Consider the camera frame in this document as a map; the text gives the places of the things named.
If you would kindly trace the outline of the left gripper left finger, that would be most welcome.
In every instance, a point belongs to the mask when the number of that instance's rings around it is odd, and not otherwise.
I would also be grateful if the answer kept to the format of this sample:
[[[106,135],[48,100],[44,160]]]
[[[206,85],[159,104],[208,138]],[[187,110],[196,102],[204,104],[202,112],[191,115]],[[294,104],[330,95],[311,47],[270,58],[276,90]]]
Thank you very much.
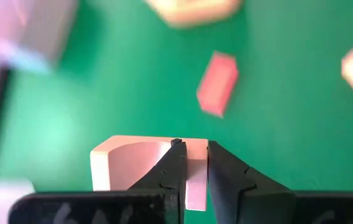
[[[184,224],[187,146],[181,139],[170,144],[165,155],[130,188],[144,191],[151,202],[134,205],[128,224]]]

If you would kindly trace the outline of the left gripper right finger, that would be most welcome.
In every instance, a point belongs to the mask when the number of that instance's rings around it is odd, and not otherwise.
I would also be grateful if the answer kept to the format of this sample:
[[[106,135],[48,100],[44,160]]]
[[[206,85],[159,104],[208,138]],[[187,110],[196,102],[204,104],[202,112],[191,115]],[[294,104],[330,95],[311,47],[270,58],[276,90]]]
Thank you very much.
[[[293,192],[216,141],[208,142],[208,184],[218,224],[291,224]]]

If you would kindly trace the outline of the red rectangular block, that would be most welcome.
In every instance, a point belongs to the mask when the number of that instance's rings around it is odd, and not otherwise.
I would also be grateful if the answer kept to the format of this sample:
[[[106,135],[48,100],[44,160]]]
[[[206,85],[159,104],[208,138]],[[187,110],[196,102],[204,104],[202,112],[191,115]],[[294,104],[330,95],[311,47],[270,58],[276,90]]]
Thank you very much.
[[[196,91],[200,108],[223,118],[238,76],[236,58],[214,52]]]

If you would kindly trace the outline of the green table mat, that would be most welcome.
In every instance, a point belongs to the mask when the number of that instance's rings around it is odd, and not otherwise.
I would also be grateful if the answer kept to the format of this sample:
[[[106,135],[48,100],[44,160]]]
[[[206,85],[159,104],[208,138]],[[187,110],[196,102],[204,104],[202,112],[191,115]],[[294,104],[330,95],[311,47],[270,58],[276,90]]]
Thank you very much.
[[[144,0],[81,0],[55,71],[12,72],[0,180],[92,189],[90,151],[114,135],[206,138],[290,189],[353,190],[353,0],[245,0],[230,18],[168,26]],[[224,117],[196,91],[214,52],[236,58]]]

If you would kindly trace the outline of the yellow cube block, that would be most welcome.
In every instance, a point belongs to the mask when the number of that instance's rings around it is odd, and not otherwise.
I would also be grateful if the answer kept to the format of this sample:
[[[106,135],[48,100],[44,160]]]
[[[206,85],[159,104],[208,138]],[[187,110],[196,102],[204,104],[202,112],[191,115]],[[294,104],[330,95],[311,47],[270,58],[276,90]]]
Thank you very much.
[[[169,26],[181,29],[226,19],[245,0],[144,0]]]

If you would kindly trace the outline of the natural wood arch block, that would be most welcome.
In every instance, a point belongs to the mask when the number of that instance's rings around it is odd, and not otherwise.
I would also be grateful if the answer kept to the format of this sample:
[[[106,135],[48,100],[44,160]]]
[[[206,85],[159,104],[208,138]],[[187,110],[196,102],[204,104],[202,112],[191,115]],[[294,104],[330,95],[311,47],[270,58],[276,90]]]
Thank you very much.
[[[94,191],[127,190],[149,172],[171,148],[171,137],[115,135],[90,152]],[[207,207],[208,140],[182,138],[187,148],[185,208]]]

